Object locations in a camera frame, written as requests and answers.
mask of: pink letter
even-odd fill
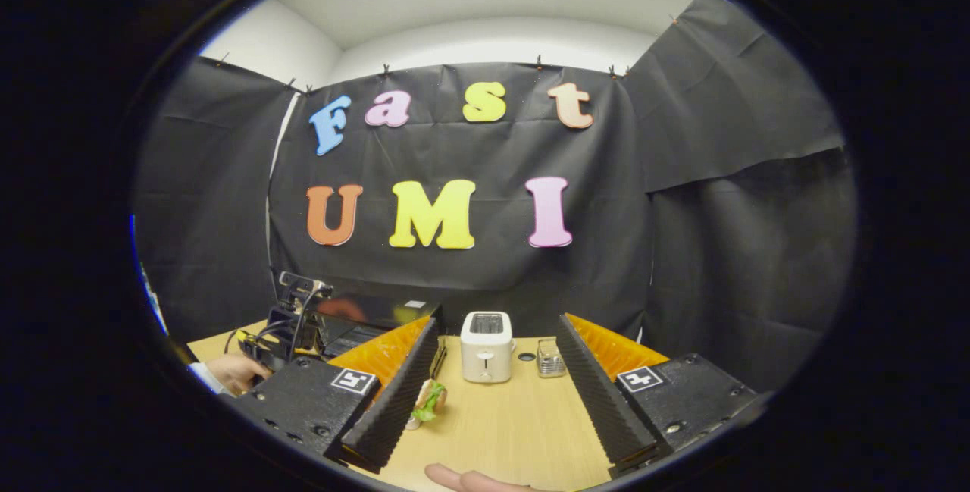
[[[562,226],[562,189],[569,184],[561,177],[533,177],[526,188],[536,203],[536,232],[529,237],[532,247],[563,247],[572,235]]]
[[[373,108],[364,115],[364,122],[371,126],[401,126],[408,122],[408,106],[411,105],[411,95],[402,90],[385,92],[374,98]]]

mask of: orange letter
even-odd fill
[[[588,92],[576,90],[576,83],[564,83],[550,88],[549,96],[555,98],[555,114],[559,120],[569,128],[586,128],[593,123],[592,115],[584,115],[579,111],[579,102],[588,102]]]
[[[333,194],[329,187],[306,189],[309,210],[306,212],[306,232],[309,237],[322,246],[340,246],[354,234],[354,220],[357,215],[357,197],[364,192],[360,185],[344,185],[337,191],[343,197],[340,209],[340,226],[336,230],[327,228],[327,199]]]

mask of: small toaster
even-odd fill
[[[470,312],[462,325],[462,374],[470,382],[512,377],[512,323],[505,312]]]

